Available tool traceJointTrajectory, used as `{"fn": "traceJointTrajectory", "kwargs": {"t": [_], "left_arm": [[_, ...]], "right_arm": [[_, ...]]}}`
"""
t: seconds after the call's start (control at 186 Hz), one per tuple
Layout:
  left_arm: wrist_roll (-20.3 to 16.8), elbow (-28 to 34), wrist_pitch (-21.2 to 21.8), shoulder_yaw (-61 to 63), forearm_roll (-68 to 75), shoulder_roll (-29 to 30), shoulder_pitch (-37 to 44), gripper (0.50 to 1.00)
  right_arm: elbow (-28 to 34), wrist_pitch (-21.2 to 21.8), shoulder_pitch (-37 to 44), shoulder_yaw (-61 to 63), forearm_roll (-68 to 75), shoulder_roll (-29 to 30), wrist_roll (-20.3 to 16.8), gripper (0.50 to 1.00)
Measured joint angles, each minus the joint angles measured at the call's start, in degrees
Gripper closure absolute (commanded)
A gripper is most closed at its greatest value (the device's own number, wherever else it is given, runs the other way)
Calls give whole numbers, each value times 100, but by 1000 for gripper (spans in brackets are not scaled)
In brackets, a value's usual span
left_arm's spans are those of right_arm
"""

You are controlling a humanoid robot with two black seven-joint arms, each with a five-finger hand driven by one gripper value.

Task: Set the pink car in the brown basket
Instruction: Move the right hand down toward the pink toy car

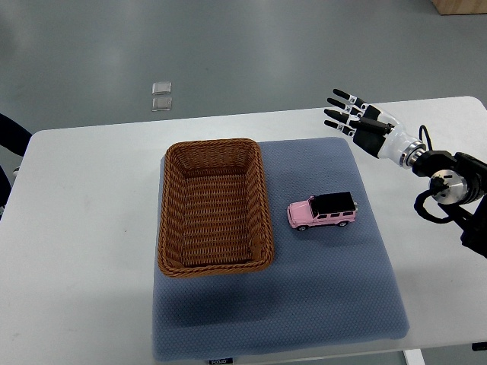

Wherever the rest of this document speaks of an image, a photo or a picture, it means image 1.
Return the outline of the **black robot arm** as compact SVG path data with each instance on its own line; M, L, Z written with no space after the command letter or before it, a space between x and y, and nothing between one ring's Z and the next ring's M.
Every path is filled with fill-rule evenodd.
M454 222L463 246L486 256L486 163L468 154L425 151L409 165L430 179L414 203L416 213L435 224Z

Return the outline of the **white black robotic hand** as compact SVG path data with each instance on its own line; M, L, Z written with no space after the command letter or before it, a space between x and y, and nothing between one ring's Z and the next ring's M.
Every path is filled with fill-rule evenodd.
M324 125L349 137L377 159L389 159L409 169L426 152L426 144L411 136L390 113L343 90L335 89L332 106L324 110Z

